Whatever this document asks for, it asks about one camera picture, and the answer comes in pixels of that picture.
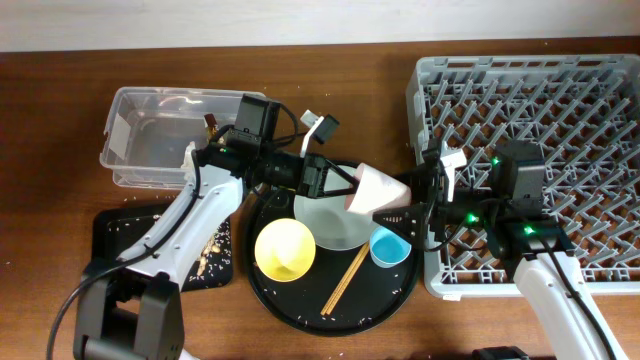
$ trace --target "wooden table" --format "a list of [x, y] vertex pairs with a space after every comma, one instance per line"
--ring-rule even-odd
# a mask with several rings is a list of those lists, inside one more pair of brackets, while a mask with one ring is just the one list
[[[420, 57], [638, 52], [639, 38], [601, 38], [1, 54], [2, 357], [43, 357], [55, 313], [89, 260], [98, 212], [167, 195], [119, 188], [98, 162], [121, 86], [255, 90], [298, 114], [330, 112], [342, 126], [314, 151], [395, 173], [413, 165], [404, 91]], [[283, 134], [291, 131], [288, 121], [280, 125]], [[241, 208], [233, 219], [236, 243], [246, 213]], [[524, 299], [447, 302], [422, 282], [395, 316], [371, 331], [307, 335], [273, 317], [252, 293], [239, 259], [234, 264], [228, 286], [182, 296], [186, 348], [203, 359], [428, 359], [500, 345], [551, 354]], [[640, 358], [640, 297], [596, 302], [629, 357]], [[57, 358], [71, 358], [74, 317], [75, 306], [58, 335]]]

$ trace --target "plastic container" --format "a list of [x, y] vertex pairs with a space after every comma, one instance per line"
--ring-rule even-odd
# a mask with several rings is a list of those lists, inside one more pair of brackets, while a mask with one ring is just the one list
[[[433, 137], [465, 152], [456, 187], [489, 189], [496, 144], [539, 144], [543, 211], [576, 245], [591, 293], [640, 294], [640, 57], [423, 58], [406, 101], [418, 163]], [[486, 243], [484, 231], [452, 236], [473, 247]], [[520, 296], [490, 253], [450, 250], [424, 254], [433, 295]]]
[[411, 244], [384, 226], [371, 234], [369, 245], [371, 260], [385, 269], [405, 261], [411, 253]]
[[261, 93], [152, 87], [123, 87], [111, 105], [100, 154], [119, 186], [181, 189], [180, 169], [189, 142], [206, 145], [204, 115], [233, 124], [243, 94]]

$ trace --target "white bowl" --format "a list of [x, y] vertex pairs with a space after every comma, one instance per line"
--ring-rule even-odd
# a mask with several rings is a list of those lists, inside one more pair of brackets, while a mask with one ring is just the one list
[[[340, 166], [350, 175], [356, 172], [350, 166]], [[325, 190], [349, 187], [349, 183], [329, 170]], [[344, 209], [346, 196], [326, 199], [309, 199], [296, 196], [293, 212], [296, 220], [306, 225], [316, 245], [329, 250], [349, 250], [369, 241], [371, 233], [378, 227], [368, 215], [349, 213]]]

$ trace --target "clear plastic container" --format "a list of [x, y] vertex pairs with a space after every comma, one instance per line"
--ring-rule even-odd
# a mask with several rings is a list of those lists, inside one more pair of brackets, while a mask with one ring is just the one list
[[206, 145], [205, 114], [220, 126], [233, 124], [243, 94], [261, 93], [152, 87], [123, 87], [111, 105], [100, 154], [119, 186], [181, 189], [180, 169], [189, 142]]

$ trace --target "dish rack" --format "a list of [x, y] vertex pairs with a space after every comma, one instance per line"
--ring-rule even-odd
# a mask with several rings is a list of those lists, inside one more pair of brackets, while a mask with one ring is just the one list
[[[638, 294], [639, 76], [636, 55], [420, 59], [406, 92], [416, 161], [430, 138], [442, 137], [467, 157], [456, 186], [489, 189], [496, 144], [540, 144], [543, 211], [576, 245], [590, 290]], [[486, 233], [461, 227], [453, 242], [481, 246]], [[425, 285], [435, 296], [520, 296], [488, 250], [450, 245], [424, 257]]]

